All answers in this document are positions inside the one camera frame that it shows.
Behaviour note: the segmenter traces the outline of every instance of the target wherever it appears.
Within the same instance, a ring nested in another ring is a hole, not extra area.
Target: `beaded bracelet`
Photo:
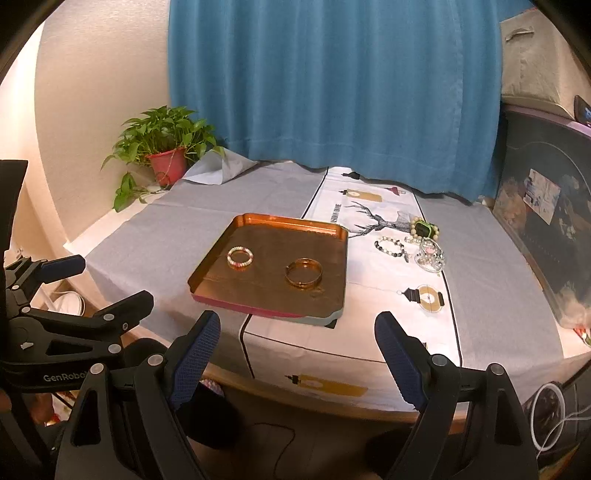
[[[400,247],[400,252],[396,253],[396,252],[391,252],[390,250],[385,249],[384,247],[382,247],[379,243],[380,242],[392,242],[394,245],[398,245]],[[404,245],[402,243],[400,243],[400,240],[395,240],[394,238],[390,238],[388,236],[381,236],[379,237],[375,242],[374,242],[374,246],[375,248],[377,248],[379,251],[388,254],[392,257],[401,257],[404,255],[404,259],[408,262],[408,255],[404,250]]]

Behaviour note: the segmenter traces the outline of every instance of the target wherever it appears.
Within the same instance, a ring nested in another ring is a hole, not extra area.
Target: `black cable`
[[[70,405],[68,402],[66,402],[63,398],[61,398],[57,393],[53,392],[51,395],[53,395],[55,398],[57,398],[59,401],[61,401],[66,407],[68,407],[70,410],[74,409],[74,405]]]
[[[296,439],[296,430],[293,429],[293,428],[291,428],[291,427],[287,427],[285,425],[279,425],[278,423],[268,423],[266,421],[259,421],[257,423],[253,423],[250,426],[251,427],[255,427],[257,425],[269,425],[269,427],[277,427],[277,428],[280,428],[280,429],[286,429],[286,430],[289,430],[291,432],[291,440],[289,442],[287,442],[287,444],[283,447],[283,450],[279,454],[279,457],[277,457],[277,460],[275,461],[275,466],[273,467],[273,479],[274,480],[281,480],[277,476],[277,467],[279,466],[279,460],[281,460],[281,457],[283,456],[283,454],[285,453],[285,451],[287,450],[287,448],[289,447],[289,445],[291,445],[293,443],[293,441]]]

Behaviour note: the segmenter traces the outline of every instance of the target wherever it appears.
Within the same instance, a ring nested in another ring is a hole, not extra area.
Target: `gold tray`
[[[244,313],[313,325],[340,317],[345,303],[349,232],[333,223],[245,213],[226,228],[188,280],[199,302]],[[242,269],[228,265],[232,247],[252,251]],[[321,282],[300,290],[285,278],[298,258],[321,263]]]

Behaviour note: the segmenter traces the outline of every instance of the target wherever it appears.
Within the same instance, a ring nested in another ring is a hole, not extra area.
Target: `blue curtain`
[[[494,0],[171,0],[171,100],[253,160],[495,196],[500,10]]]

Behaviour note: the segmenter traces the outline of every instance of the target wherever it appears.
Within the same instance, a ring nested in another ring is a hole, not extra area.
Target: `floor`
[[[231,452],[191,443],[211,480],[379,480],[365,467],[363,447],[391,423],[301,410],[229,387],[224,391],[246,427]]]

